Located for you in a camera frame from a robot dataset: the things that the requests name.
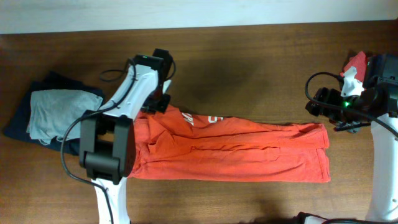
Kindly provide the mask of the orange soccer t-shirt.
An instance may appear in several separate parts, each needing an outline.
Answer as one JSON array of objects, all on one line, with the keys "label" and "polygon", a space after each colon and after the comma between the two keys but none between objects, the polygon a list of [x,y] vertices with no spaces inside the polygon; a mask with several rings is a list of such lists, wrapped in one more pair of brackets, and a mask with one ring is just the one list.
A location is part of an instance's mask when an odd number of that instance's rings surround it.
[{"label": "orange soccer t-shirt", "polygon": [[184,113],[139,113],[131,177],[227,182],[329,182],[321,123],[264,124]]}]

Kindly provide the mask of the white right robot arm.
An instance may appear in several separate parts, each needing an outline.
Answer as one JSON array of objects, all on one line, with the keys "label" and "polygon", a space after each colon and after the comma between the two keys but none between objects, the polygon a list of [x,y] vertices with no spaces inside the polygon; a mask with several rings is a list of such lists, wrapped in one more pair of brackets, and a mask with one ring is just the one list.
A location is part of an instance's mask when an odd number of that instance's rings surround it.
[{"label": "white right robot arm", "polygon": [[363,223],[397,223],[397,56],[359,52],[332,77],[337,90],[323,87],[311,96],[304,88],[305,108],[328,118],[336,132],[371,128],[373,192]]}]

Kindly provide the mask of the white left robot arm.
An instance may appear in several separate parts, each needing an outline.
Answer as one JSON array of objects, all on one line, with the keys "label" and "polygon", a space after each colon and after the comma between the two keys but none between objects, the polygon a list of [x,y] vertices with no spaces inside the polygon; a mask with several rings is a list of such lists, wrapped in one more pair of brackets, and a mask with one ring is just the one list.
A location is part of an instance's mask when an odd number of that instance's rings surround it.
[{"label": "white left robot arm", "polygon": [[168,51],[155,49],[151,56],[130,58],[125,70],[124,81],[100,114],[80,124],[79,163],[96,190],[100,223],[131,221],[126,182],[136,159],[134,121],[140,111],[165,112],[175,62]]}]

